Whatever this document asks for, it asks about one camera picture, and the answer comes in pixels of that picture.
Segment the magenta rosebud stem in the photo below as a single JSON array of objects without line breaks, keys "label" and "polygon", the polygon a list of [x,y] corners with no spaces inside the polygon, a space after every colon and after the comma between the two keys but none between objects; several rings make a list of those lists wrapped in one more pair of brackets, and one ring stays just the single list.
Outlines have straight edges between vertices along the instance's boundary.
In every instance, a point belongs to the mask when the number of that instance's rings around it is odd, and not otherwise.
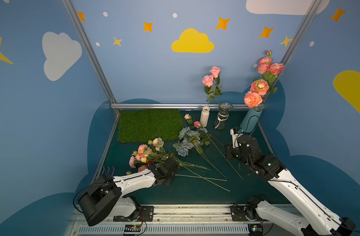
[{"label": "magenta rosebud stem", "polygon": [[[203,130],[205,132],[205,128],[201,125],[200,122],[196,121],[194,122],[194,126],[199,129],[199,130]],[[227,159],[227,157],[225,156],[225,154],[219,149],[219,147],[215,144],[214,140],[216,140],[220,145],[224,146],[222,143],[220,143],[215,137],[213,137],[211,134],[208,134],[207,132],[205,132],[205,134],[207,135],[209,141],[217,148],[217,150],[220,152],[220,154],[224,157],[224,159],[227,161],[227,163],[231,166],[231,168],[236,172],[236,174],[243,180],[242,176],[239,174],[239,172],[234,168],[234,166],[230,163],[230,161]]]}]

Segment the pink flower bouquet pile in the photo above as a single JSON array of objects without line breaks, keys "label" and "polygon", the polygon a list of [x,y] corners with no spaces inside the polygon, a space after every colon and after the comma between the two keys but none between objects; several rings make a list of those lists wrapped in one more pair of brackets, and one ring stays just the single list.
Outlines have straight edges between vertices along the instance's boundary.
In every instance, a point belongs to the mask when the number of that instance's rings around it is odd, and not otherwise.
[{"label": "pink flower bouquet pile", "polygon": [[191,173],[191,178],[203,179],[225,191],[228,189],[216,183],[217,179],[204,177],[196,172],[194,169],[201,171],[209,171],[210,169],[201,165],[185,162],[179,159],[173,152],[164,149],[164,141],[161,138],[149,140],[147,144],[142,144],[134,151],[129,159],[131,168],[137,168],[138,171],[143,171],[149,166],[163,167],[168,160],[174,160],[179,167],[186,169]]}]

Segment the two-bloom coral rose stem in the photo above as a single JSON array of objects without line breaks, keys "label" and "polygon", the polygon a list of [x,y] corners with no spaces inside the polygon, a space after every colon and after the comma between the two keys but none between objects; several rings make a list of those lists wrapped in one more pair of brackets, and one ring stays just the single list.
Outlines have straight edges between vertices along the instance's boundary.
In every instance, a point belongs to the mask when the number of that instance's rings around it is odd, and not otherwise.
[{"label": "two-bloom coral rose stem", "polygon": [[261,112],[263,97],[268,93],[269,89],[270,87],[266,80],[260,79],[254,81],[244,97],[245,105],[256,112]]}]

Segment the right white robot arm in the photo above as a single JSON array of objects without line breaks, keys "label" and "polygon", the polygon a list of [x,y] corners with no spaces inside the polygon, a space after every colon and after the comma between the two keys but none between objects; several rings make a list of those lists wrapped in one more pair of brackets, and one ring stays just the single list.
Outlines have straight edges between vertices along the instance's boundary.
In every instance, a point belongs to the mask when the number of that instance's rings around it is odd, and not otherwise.
[{"label": "right white robot arm", "polygon": [[267,220],[295,236],[349,236],[355,223],[329,210],[307,191],[274,155],[264,155],[255,138],[232,131],[226,155],[279,191],[300,213],[295,215],[268,201],[253,197],[241,210],[249,221]]}]

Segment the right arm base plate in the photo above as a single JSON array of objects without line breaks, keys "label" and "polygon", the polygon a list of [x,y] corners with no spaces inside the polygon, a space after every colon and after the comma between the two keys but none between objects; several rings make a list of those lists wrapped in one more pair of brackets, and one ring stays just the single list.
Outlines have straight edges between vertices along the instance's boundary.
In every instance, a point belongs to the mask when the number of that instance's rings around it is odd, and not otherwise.
[{"label": "right arm base plate", "polygon": [[257,221],[256,210],[251,206],[233,204],[230,206],[233,221]]}]

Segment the blue grey fabric flowers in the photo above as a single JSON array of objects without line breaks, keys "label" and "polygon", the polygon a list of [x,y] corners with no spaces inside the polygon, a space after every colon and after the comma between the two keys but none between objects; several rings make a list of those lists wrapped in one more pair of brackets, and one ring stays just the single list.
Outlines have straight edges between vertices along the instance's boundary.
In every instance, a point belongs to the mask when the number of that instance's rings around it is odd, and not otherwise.
[{"label": "blue grey fabric flowers", "polygon": [[205,147],[213,144],[218,151],[220,149],[215,145],[212,135],[204,127],[196,127],[191,129],[190,127],[184,127],[179,132],[179,140],[173,144],[173,147],[177,151],[178,155],[186,157],[189,155],[189,151],[197,153],[206,162],[208,162],[222,177],[226,177],[212,164],[209,158],[205,154]]}]

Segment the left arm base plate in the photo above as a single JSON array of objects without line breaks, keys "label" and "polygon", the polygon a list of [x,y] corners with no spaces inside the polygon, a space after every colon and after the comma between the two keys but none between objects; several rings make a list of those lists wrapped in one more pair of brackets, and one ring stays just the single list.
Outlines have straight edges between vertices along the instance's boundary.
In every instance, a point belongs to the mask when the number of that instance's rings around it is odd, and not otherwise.
[{"label": "left arm base plate", "polygon": [[114,216],[114,222],[137,222],[145,221],[152,222],[154,214],[154,206],[139,206],[131,215],[124,216]]}]

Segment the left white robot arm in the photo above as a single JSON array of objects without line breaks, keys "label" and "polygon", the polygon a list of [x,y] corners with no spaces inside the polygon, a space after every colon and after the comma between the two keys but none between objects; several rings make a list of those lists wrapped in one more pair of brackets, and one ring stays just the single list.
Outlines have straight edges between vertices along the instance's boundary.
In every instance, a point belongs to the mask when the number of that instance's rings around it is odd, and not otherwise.
[{"label": "left white robot arm", "polygon": [[140,205],[133,198],[125,196],[140,189],[169,185],[179,168],[175,158],[168,157],[161,165],[150,165],[129,176],[113,177],[110,173],[104,173],[79,192],[77,202],[80,211],[90,227],[101,223],[110,213],[124,218],[131,217]]}]

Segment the single pink rose stem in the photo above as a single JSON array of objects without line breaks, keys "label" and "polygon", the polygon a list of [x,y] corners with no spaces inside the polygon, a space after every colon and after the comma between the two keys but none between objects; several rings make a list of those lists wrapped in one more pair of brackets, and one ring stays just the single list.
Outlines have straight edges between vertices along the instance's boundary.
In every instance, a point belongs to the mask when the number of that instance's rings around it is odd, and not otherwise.
[{"label": "single pink rose stem", "polygon": [[222,85],[220,84],[220,75],[214,77],[213,75],[205,76],[202,80],[204,85],[204,92],[207,95],[207,102],[216,101],[221,103]]}]

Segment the peach rosebud stem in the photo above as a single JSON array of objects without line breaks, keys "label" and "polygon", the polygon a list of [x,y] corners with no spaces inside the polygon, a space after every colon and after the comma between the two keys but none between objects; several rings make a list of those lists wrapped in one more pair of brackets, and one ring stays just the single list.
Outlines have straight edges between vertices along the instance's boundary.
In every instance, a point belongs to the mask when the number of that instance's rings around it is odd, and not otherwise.
[{"label": "peach rosebud stem", "polygon": [[223,144],[218,139],[216,139],[213,135],[208,134],[207,129],[205,127],[202,127],[199,121],[195,121],[191,115],[186,114],[184,118],[189,125],[193,126],[197,130],[203,130],[209,136],[209,139],[214,140],[221,146],[223,146]]}]

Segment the pink rose spray stem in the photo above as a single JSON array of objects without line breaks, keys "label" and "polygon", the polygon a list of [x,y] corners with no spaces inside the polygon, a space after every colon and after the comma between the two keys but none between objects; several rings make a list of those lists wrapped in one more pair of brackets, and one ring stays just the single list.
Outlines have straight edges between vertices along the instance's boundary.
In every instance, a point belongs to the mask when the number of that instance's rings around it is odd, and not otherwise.
[{"label": "pink rose spray stem", "polygon": [[273,83],[274,76],[271,72],[273,58],[271,57],[272,51],[268,50],[266,56],[259,60],[257,72],[262,75],[262,79],[266,80],[269,85]]}]

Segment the coral pink rose stem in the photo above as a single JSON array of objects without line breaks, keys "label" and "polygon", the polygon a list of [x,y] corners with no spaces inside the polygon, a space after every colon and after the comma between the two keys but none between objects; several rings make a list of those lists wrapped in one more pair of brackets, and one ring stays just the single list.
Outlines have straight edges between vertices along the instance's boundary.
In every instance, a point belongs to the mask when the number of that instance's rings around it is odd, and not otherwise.
[{"label": "coral pink rose stem", "polygon": [[273,83],[271,85],[269,85],[269,83],[267,82],[268,86],[269,86],[269,89],[267,90],[267,93],[266,93],[265,96],[268,96],[268,94],[270,94],[270,93],[277,92],[278,88],[275,87],[275,82],[277,81],[278,76],[283,71],[283,69],[284,69],[284,64],[278,64],[278,63],[272,64],[271,72],[273,73],[274,80],[273,80]]}]

